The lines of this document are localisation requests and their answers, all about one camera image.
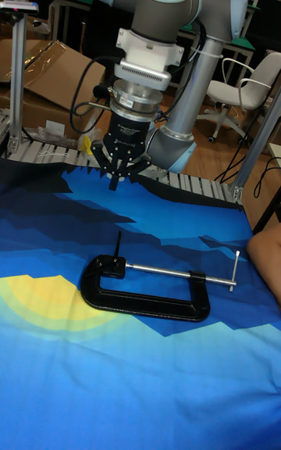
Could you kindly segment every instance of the white cable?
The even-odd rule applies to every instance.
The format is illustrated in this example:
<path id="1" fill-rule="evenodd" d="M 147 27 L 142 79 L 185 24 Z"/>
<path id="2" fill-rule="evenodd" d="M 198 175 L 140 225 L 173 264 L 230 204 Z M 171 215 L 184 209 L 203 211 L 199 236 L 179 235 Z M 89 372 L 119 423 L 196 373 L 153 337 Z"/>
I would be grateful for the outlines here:
<path id="1" fill-rule="evenodd" d="M 46 156 L 46 155 L 69 156 L 69 153 L 52 153 L 52 152 L 49 152 L 48 150 L 46 152 L 39 153 L 39 156 Z"/>
<path id="2" fill-rule="evenodd" d="M 234 110 L 234 112 L 236 113 L 236 116 L 234 117 L 234 119 L 238 119 L 239 114 L 238 114 L 238 112 L 237 112 L 237 109 L 234 108 L 234 106 L 231 106 L 231 108 L 232 108 L 232 109 Z"/>
<path id="3" fill-rule="evenodd" d="M 219 55 L 218 54 L 211 54 L 210 52 L 199 51 L 199 49 L 196 49 L 194 47 L 191 47 L 190 50 L 194 51 L 194 52 L 198 52 L 199 54 L 204 54 L 205 56 L 209 56 L 210 58 L 218 58 L 218 59 L 223 58 L 222 54 L 219 54 Z"/>

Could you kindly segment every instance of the table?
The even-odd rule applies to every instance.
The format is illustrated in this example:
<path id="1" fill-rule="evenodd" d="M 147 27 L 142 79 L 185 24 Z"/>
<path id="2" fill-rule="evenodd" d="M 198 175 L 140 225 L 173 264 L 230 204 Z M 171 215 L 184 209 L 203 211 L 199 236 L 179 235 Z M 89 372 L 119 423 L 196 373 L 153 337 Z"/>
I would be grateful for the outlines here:
<path id="1" fill-rule="evenodd" d="M 150 189 L 0 159 L 3 448 L 279 450 L 281 316 L 247 258 L 244 211 Z M 231 277 L 239 249 L 238 285 L 208 284 L 201 323 L 94 310 L 80 276 L 120 229 L 130 263 Z M 184 280 L 127 276 L 105 285 L 188 298 Z"/>
<path id="2" fill-rule="evenodd" d="M 274 145 L 273 143 L 269 143 L 269 150 L 272 154 L 272 157 L 279 157 L 276 158 L 276 164 L 280 167 L 281 170 L 281 146 Z M 264 213 L 262 214 L 260 220 L 257 222 L 256 226 L 253 229 L 253 233 L 256 234 L 259 231 L 262 231 L 270 218 L 275 213 L 277 215 L 278 221 L 281 222 L 281 186 L 277 190 L 276 194 L 274 195 L 273 199 L 265 209 Z"/>

